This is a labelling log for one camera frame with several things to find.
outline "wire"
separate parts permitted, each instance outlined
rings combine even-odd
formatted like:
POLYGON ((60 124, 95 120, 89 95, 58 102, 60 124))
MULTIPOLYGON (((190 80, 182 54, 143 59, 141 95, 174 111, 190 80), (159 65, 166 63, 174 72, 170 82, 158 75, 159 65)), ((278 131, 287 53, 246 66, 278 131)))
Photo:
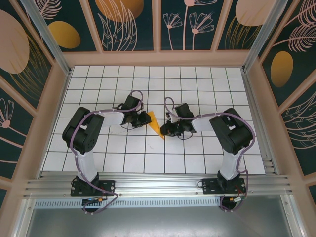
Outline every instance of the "wire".
MULTIPOLYGON (((195 116, 193 118, 184 118, 184 117, 180 117, 178 115, 175 115, 173 112, 170 111, 170 109, 167 107, 167 99, 171 100, 172 101, 172 110, 174 109, 174 100, 167 96, 165 97, 164 99, 164 107, 165 109, 169 112, 170 116, 174 116, 178 119, 182 119, 182 120, 194 120, 194 119, 198 119, 198 118, 202 118, 202 117, 210 117, 210 116, 217 116, 217 115, 226 115, 226 116, 230 116, 230 117, 233 117, 235 119, 238 119, 239 121, 241 121, 243 124, 245 124, 245 126, 249 129, 249 131, 251 132, 251 135, 252 135, 252 142, 250 143, 250 145, 248 147, 245 147, 239 154, 239 157, 238 157, 238 160, 237 160, 237 163, 236 163, 236 170, 238 173, 242 174, 242 173, 246 173, 246 180, 247 180, 247 184, 246 184, 246 193, 245 193, 245 196, 247 196, 247 192, 248 192, 248 179, 249 179, 249 174, 248 174, 248 170, 245 169, 244 171, 239 171, 239 164, 240 164, 240 160, 241 158, 243 157, 243 154, 248 151, 252 146, 253 144, 255 143, 255 140, 256 140, 256 135, 255 135, 255 132, 253 131, 252 127, 245 121, 243 120, 241 117, 238 117, 236 115, 233 115, 233 114, 230 114, 230 113, 226 113, 226 112, 216 112, 216 113, 210 113, 210 114, 205 114, 205 115, 199 115, 199 116, 195 116)), ((223 203, 223 199, 224 199, 225 195, 223 195, 221 197, 221 200, 220 200, 220 208, 223 210, 223 211, 231 211, 232 210, 229 210, 228 208, 224 207, 222 205, 223 203)), ((241 207, 241 205, 243 204, 243 201, 237 206, 234 208, 234 210, 237 210, 241 207)))
POLYGON ((84 121, 85 121, 89 116, 91 116, 91 115, 93 115, 93 114, 100 114, 100 113, 107 113, 107 112, 123 112, 123 113, 124 113, 124 112, 131 112, 131 111, 136 110, 139 106, 142 105, 143 99, 144 99, 144 95, 143 95, 143 93, 142 93, 140 90, 133 90, 129 95, 132 95, 133 92, 139 92, 139 93, 141 94, 141 100, 139 101, 139 103, 138 103, 138 105, 137 105, 136 107, 134 107, 134 108, 132 108, 132 109, 129 109, 129 110, 117 110, 117 109, 112 108, 112 109, 106 109, 106 110, 96 110, 96 111, 92 111, 92 112, 88 113, 87 115, 85 115, 85 116, 83 117, 83 119, 79 122, 79 124, 78 124, 77 127, 75 128, 74 133, 73 133, 73 135, 72 135, 72 137, 71 137, 71 140, 70 140, 70 149, 71 149, 72 152, 75 154, 76 167, 77 167, 77 170, 78 170, 79 174, 80 174, 80 175, 82 176, 82 178, 84 179, 84 181, 85 181, 88 185, 90 185, 91 187, 95 188, 96 190, 99 190, 99 191, 101 191, 101 192, 103 192, 103 193, 105 193, 105 194, 115 195, 115 198, 114 198, 112 201, 110 201, 110 202, 109 202, 108 204, 106 204, 104 207, 99 208, 99 209, 96 210, 95 212, 87 212, 87 211, 85 210, 85 207, 83 206, 83 210, 84 210, 85 214, 88 214, 88 213, 89 213, 90 215, 93 215, 93 214, 97 214, 97 213, 102 212, 102 211, 105 210, 109 205, 111 205, 116 199, 118 199, 119 195, 118 195, 117 193, 114 193, 114 192, 110 192, 110 191, 103 190, 103 189, 101 189, 101 188, 99 188, 99 187, 97 187, 97 186, 91 184, 90 181, 89 181, 89 180, 86 178, 86 176, 83 174, 83 172, 82 172, 82 170, 81 170, 81 168, 80 168, 80 166, 79 166, 79 162, 78 162, 78 152, 74 149, 74 139, 75 139, 75 136, 76 136, 76 134, 77 134, 77 132, 78 132, 80 126, 84 123, 84 121))

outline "white tile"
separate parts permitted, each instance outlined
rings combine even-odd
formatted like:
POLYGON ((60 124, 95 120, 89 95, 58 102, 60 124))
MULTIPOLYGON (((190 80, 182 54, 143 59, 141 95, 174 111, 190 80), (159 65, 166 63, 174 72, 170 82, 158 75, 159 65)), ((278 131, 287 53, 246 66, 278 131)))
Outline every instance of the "white tile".
POLYGON ((145 173, 164 173, 164 154, 145 154, 145 173))
POLYGON ((67 90, 64 103, 79 103, 82 90, 67 90))
POLYGON ((234 109, 244 120, 252 120, 249 106, 234 105, 234 109))
POLYGON ((85 90, 98 90, 100 89, 102 78, 87 78, 85 82, 85 90))
POLYGON ((147 111, 154 111, 157 119, 164 119, 166 110, 163 105, 148 105, 147 111))
POLYGON ((262 163, 261 156, 244 156, 246 168, 249 174, 266 174, 265 168, 262 163))
POLYGON ((86 77, 89 66, 75 66, 72 77, 86 77))
POLYGON ((108 139, 108 153, 124 153, 126 146, 126 136, 110 135, 108 139))
POLYGON ((62 138, 62 134, 54 134, 51 140, 50 152, 66 152, 68 149, 66 142, 62 138))
POLYGON ((107 149, 108 136, 107 135, 99 135, 97 139, 97 143, 93 148, 93 152, 105 152, 107 149))
POLYGON ((203 137, 205 154, 222 154, 223 148, 217 137, 203 137))
POLYGON ((128 95, 130 94, 130 90, 117 90, 115 92, 115 104, 124 103, 128 95))
POLYGON ((228 80, 213 79, 214 91, 230 91, 228 80))
POLYGON ((125 173, 144 173, 144 154, 125 155, 125 173))
POLYGON ((181 78, 196 78, 195 67, 181 67, 181 78))
POLYGON ((164 78, 150 78, 149 90, 164 90, 164 78))
POLYGON ((217 112, 216 105, 200 105, 201 115, 217 112))
POLYGON ((183 154, 183 141, 177 137, 168 137, 165 136, 165 153, 170 154, 183 154))
POLYGON ((217 105, 233 105, 230 92, 215 92, 215 100, 217 105))
POLYGON ((165 172, 171 174, 184 174, 184 155, 165 155, 165 172))
POLYGON ((231 91, 245 91, 243 80, 228 79, 231 91))
POLYGON ((103 172, 122 173, 125 154, 106 153, 103 172))
POLYGON ((72 152, 67 152, 63 171, 77 171, 75 155, 72 152))
POLYGON ((199 91, 213 91, 212 79, 197 79, 197 89, 199 91))
POLYGON ((253 121, 247 121, 247 123, 252 127, 253 131, 255 132, 255 135, 257 136, 257 131, 256 131, 253 121))
POLYGON ((110 135, 127 135, 127 124, 124 124, 123 127, 119 125, 110 126, 110 135))
MULTIPOLYGON (((164 125, 164 120, 163 119, 157 119, 158 125, 162 127, 164 125)), ((157 136, 157 133, 149 126, 147 125, 147 136, 157 136)))
POLYGON ((118 78, 117 90, 132 90, 133 78, 118 78))
POLYGON ((255 143, 253 144, 253 146, 246 151, 247 155, 260 155, 260 148, 259 148, 259 144, 258 144, 258 139, 256 139, 255 143))
POLYGON ((145 136, 127 136, 126 152, 143 154, 145 152, 145 136))
POLYGON ((81 103, 97 103, 98 90, 84 90, 81 98, 81 103))
POLYGON ((103 172, 103 164, 105 159, 105 153, 93 153, 93 160, 97 172, 103 172))
POLYGON ((209 67, 196 67, 197 78, 212 78, 209 67))
POLYGON ((149 91, 148 92, 148 104, 163 104, 164 102, 164 91, 149 91))
POLYGON ((104 78, 117 78, 119 75, 119 66, 105 66, 103 77, 104 78))
POLYGON ((166 78, 180 78, 180 67, 165 67, 166 78))
POLYGON ((98 104, 112 104, 114 101, 115 90, 100 90, 98 104))
POLYGON ((148 90, 148 78, 134 78, 133 90, 148 90))
POLYGON ((63 104, 59 117, 72 118, 79 108, 79 104, 63 104))
POLYGON ((119 78, 132 78, 134 76, 133 66, 120 66, 118 77, 119 78))
POLYGON ((102 78, 101 90, 115 90, 117 87, 117 78, 102 78))
POLYGON ((79 107, 84 107, 90 111, 95 111, 95 106, 96 104, 85 104, 85 103, 82 103, 79 105, 79 107))
POLYGON ((135 67, 134 77, 135 78, 148 78, 149 67, 135 67))
MULTIPOLYGON (((166 97, 171 97, 174 101, 175 105, 181 105, 181 91, 168 90, 165 92, 166 97)), ((166 103, 168 105, 172 105, 171 100, 167 100, 166 103)))
POLYGON ((181 78, 181 89, 182 90, 197 90, 197 80, 181 78))
POLYGON ((70 122, 70 118, 59 118, 54 133, 62 134, 70 122))
POLYGON ((204 155, 185 155, 186 174, 205 174, 204 155))
POLYGON ((231 92, 234 105, 248 105, 246 92, 231 92))
POLYGON ((182 102, 189 105, 198 105, 198 92, 197 91, 182 91, 182 102))
POLYGON ((202 137, 191 137, 184 141, 185 154, 203 154, 202 137))
POLYGON ((181 90, 181 83, 179 78, 166 78, 166 90, 181 90))
POLYGON ((68 89, 83 90, 85 78, 71 78, 68 89))
POLYGON ((223 163, 223 155, 205 155, 207 174, 217 174, 223 163))
POLYGON ((88 77, 102 77, 104 66, 90 66, 88 77))
POLYGON ((164 67, 150 67, 149 77, 164 78, 164 67))
POLYGON ((62 171, 66 154, 66 152, 48 152, 43 171, 62 171))
POLYGON ((226 68, 226 72, 230 79, 242 79, 240 68, 226 68))
POLYGON ((198 101, 200 105, 216 105, 214 91, 199 91, 198 101))
POLYGON ((211 68, 213 79, 224 79, 227 78, 225 68, 211 68))
POLYGON ((164 153, 164 140, 159 136, 147 136, 146 153, 164 153))

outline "yellow object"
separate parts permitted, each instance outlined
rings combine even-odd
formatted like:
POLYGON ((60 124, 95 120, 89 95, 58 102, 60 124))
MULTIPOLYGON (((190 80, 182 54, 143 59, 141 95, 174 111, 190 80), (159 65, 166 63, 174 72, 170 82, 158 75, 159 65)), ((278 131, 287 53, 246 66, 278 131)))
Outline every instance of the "yellow object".
POLYGON ((99 10, 108 19, 116 22, 126 22, 128 18, 124 18, 124 10, 121 4, 130 10, 136 19, 144 9, 144 0, 95 0, 99 10))
POLYGON ((150 118, 152 119, 152 122, 149 124, 149 126, 164 140, 164 136, 160 133, 160 126, 156 120, 156 116, 154 114, 154 111, 148 112, 150 118))
POLYGON ((48 25, 59 46, 76 48, 80 45, 80 35, 77 30, 64 21, 54 21, 48 25))
POLYGON ((293 65, 293 58, 288 52, 281 51, 276 54, 271 64, 271 80, 276 87, 282 87, 288 82, 293 65))

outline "decorative wallpaper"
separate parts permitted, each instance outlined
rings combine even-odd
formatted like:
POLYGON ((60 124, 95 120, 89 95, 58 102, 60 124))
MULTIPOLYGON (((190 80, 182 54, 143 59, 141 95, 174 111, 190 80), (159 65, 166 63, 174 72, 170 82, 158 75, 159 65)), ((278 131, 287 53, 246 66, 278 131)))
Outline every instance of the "decorative wallpaper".
POLYGON ((222 0, 162 0, 161 50, 210 50, 222 6, 222 0))
POLYGON ((262 63, 281 105, 316 69, 316 0, 302 0, 262 63))
POLYGON ((0 88, 0 176, 11 179, 33 116, 0 88))
POLYGON ((104 51, 151 51, 152 0, 89 0, 104 51))
POLYGON ((96 51, 79 0, 34 0, 34 3, 63 52, 96 51))
POLYGON ((282 117, 303 174, 316 172, 316 82, 282 117))
POLYGON ((233 0, 219 50, 250 49, 275 0, 233 0))
POLYGON ((285 16, 285 14, 287 13, 288 9, 290 8, 291 4, 293 3, 293 0, 288 0, 284 10, 282 12, 280 12, 280 17, 275 25, 275 27, 273 28, 272 32, 270 33, 269 37, 267 38, 267 41, 265 42, 265 44, 263 45, 262 49, 260 50, 259 52, 259 58, 261 58, 261 55, 263 54, 263 52, 266 50, 269 42, 270 42, 270 39, 272 38, 272 36, 275 34, 277 28, 279 27, 280 25, 280 22, 283 20, 283 17, 285 16))
POLYGON ((0 1, 0 76, 37 107, 51 64, 8 0, 0 1))

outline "line drawing of plant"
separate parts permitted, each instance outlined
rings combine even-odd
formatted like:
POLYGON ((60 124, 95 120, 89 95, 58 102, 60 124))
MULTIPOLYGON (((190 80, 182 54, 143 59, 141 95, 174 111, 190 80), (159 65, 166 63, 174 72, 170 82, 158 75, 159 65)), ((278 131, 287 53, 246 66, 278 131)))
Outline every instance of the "line drawing of plant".
POLYGON ((187 23, 187 15, 188 9, 192 6, 203 6, 210 5, 216 3, 217 0, 184 0, 184 4, 186 5, 186 11, 184 14, 184 25, 183 25, 183 50, 186 50, 186 23, 187 23))
POLYGON ((300 8, 300 13, 293 17, 287 24, 298 18, 301 23, 296 27, 288 39, 275 43, 272 47, 287 42, 291 51, 307 52, 305 49, 312 47, 316 42, 316 0, 304 0, 300 8))
POLYGON ((302 104, 288 108, 283 120, 294 148, 304 150, 315 147, 316 92, 302 104))
POLYGON ((194 50, 194 38, 196 34, 210 32, 214 30, 214 25, 211 25, 211 23, 213 22, 211 15, 212 13, 201 13, 197 18, 196 12, 190 14, 190 26, 193 33, 192 50, 194 50))
MULTIPOLYGON (((19 132, 17 130, 15 130, 14 128, 12 128, 10 125, 10 121, 12 119, 12 115, 13 115, 13 110, 14 110, 14 102, 11 100, 8 100, 7 104, 5 103, 5 100, 3 98, 0 99, 0 128, 2 129, 11 129, 12 131, 18 133, 19 135, 22 135, 24 137, 26 137, 25 134, 23 134, 22 132, 19 132)), ((3 140, 6 143, 9 143, 13 146, 19 147, 19 148, 23 148, 23 146, 9 141, 3 137, 0 137, 0 140, 3 140)))
POLYGON ((124 4, 120 2, 123 14, 120 13, 118 6, 113 0, 108 0, 107 5, 103 0, 99 1, 103 11, 111 16, 115 21, 109 20, 98 13, 103 26, 103 36, 101 44, 106 51, 126 51, 133 47, 133 51, 137 44, 137 25, 133 13, 126 9, 124 4))
POLYGON ((177 14, 171 13, 170 17, 168 15, 168 13, 166 13, 163 15, 163 20, 166 24, 166 27, 168 28, 170 47, 171 47, 171 50, 173 50, 172 43, 171 43, 171 37, 170 37, 170 29, 182 26, 182 21, 180 21, 181 18, 179 16, 179 13, 177 13, 177 14))

